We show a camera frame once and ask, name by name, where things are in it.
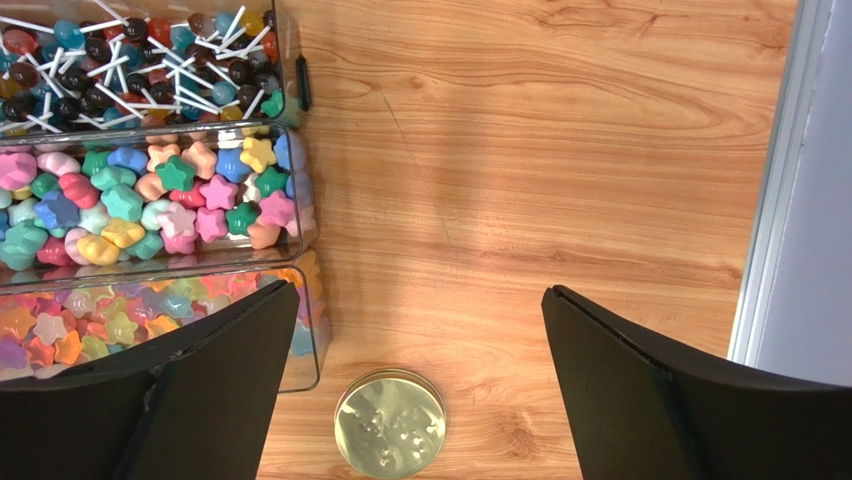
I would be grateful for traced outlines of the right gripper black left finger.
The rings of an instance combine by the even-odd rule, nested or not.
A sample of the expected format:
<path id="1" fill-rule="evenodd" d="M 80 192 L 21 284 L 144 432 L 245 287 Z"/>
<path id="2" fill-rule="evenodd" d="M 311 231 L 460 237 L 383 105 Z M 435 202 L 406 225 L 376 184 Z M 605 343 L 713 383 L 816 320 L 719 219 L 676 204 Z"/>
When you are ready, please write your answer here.
<path id="1" fill-rule="evenodd" d="M 139 346 L 1 386 L 5 479 L 252 479 L 299 296 L 274 282 Z"/>

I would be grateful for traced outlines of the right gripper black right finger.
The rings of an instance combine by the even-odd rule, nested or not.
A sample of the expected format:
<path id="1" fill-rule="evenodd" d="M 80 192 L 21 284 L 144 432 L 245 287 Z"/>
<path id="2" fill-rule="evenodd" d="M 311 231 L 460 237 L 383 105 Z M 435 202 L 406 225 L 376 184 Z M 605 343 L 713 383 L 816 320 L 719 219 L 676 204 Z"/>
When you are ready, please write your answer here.
<path id="1" fill-rule="evenodd" d="M 851 391 L 743 366 L 564 286 L 542 313 L 587 479 L 847 479 Z"/>

